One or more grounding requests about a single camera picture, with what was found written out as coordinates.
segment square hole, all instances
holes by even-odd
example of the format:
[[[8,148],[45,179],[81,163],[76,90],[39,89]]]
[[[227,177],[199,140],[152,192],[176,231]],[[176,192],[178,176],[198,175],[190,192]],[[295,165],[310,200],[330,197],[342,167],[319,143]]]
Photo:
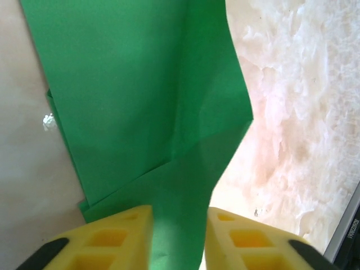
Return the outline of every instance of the square hole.
[[[258,230],[233,229],[230,238],[237,248],[264,248],[273,246],[266,235]]]
[[[123,229],[102,229],[95,232],[88,246],[121,246],[128,232]]]
[[[229,217],[228,215],[224,215],[224,214],[218,214],[218,219],[220,221],[234,221],[235,220],[232,217]]]
[[[246,254],[242,259],[247,270],[294,270],[280,254]]]
[[[108,270],[114,260],[114,255],[77,255],[66,270]]]

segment beige surface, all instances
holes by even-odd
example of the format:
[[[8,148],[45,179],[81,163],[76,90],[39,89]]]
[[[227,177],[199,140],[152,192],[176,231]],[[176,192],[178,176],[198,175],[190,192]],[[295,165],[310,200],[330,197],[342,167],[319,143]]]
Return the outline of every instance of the beige surface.
[[[211,204],[324,251],[360,176],[360,4],[228,0],[255,121]],[[83,223],[17,0],[0,0],[0,264]]]

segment small white object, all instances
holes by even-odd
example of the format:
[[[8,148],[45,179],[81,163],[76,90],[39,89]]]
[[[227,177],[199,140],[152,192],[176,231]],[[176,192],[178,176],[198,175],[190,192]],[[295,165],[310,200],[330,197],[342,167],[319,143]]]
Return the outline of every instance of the small white object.
[[[56,127],[56,121],[52,114],[44,116],[43,127],[44,127],[45,131],[48,131],[48,130]]]

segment black rubber pad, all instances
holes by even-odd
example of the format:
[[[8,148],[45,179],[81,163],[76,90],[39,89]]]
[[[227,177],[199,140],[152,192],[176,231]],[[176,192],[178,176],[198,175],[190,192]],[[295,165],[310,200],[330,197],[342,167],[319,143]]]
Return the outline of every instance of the black rubber pad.
[[[44,244],[16,270],[43,270],[68,243],[68,238],[59,238]]]
[[[312,246],[297,240],[289,240],[289,244],[314,270],[339,270]]]

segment green paper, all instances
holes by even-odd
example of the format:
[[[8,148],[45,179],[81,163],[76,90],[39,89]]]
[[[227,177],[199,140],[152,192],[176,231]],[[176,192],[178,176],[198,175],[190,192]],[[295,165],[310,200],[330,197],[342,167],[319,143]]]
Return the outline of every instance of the green paper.
[[[220,0],[22,0],[90,222],[151,204],[151,269],[198,269],[252,120]]]
[[[143,175],[84,211],[85,220],[92,222],[138,205],[152,205],[151,269],[198,270],[212,190],[248,125],[250,122],[202,140],[183,157]]]

